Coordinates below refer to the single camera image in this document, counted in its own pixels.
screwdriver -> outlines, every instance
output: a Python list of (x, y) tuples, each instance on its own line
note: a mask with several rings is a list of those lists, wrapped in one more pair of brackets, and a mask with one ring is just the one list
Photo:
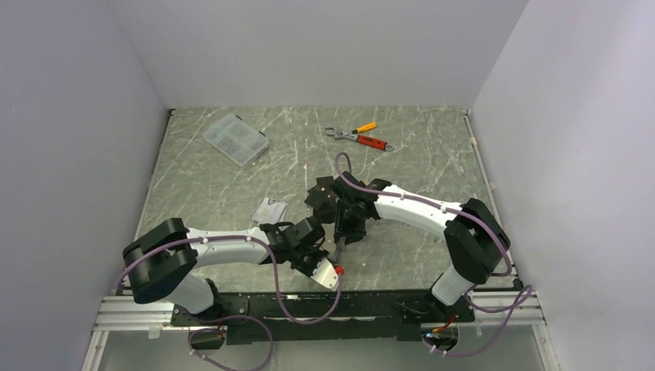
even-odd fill
[(375, 122), (369, 122), (368, 124), (364, 126), (360, 126), (359, 128), (354, 129), (351, 131), (352, 134), (359, 134), (362, 133), (363, 131), (375, 129), (378, 125)]

red handle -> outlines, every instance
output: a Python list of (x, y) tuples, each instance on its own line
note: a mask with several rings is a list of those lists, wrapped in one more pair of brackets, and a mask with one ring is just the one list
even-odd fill
[(358, 135), (357, 136), (357, 143), (362, 143), (363, 145), (367, 145), (369, 147), (381, 149), (381, 150), (386, 150), (387, 142), (386, 141), (381, 141), (379, 139), (367, 137), (365, 135)]

plastic box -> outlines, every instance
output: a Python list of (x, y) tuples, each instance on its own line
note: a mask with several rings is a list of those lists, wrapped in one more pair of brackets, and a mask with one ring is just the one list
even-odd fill
[(202, 137), (239, 166), (259, 158), (268, 149), (268, 138), (234, 114), (209, 126)]

marble tabletop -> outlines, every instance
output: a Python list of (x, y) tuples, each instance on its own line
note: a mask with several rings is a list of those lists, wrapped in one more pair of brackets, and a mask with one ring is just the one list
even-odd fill
[[(240, 168), (202, 137), (225, 114), (239, 115), (262, 131), (270, 148)], [(395, 146), (379, 151), (353, 141), (335, 141), (324, 128), (352, 129), (370, 121), (367, 135)], [(289, 204), (286, 221), (311, 214), (304, 204), (317, 177), (336, 175), (334, 156), (346, 151), (353, 174), (368, 182), (386, 179), (409, 192), (443, 201), (488, 203), (467, 127), (456, 107), (207, 107), (177, 109), (169, 122), (140, 234), (162, 221), (181, 217), (201, 230), (246, 230), (264, 197)], [(345, 290), (428, 288), (450, 264), (442, 240), (415, 227), (369, 220), (365, 239), (339, 255)], [(328, 250), (334, 244), (326, 243)], [(504, 264), (497, 269), (504, 270)], [(268, 265), (226, 264), (192, 272), (214, 280), (220, 291), (272, 291)], [(492, 277), (487, 287), (511, 287), (510, 277)], [(280, 267), (283, 291), (322, 287)]]

red object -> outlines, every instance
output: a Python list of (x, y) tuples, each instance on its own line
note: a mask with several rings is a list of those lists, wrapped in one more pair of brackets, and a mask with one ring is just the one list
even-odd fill
[(357, 136), (357, 143), (361, 143), (363, 145), (367, 145), (369, 147), (381, 149), (381, 150), (386, 150), (387, 147), (387, 142), (386, 141), (381, 141), (379, 139), (367, 137), (365, 135), (358, 135)]

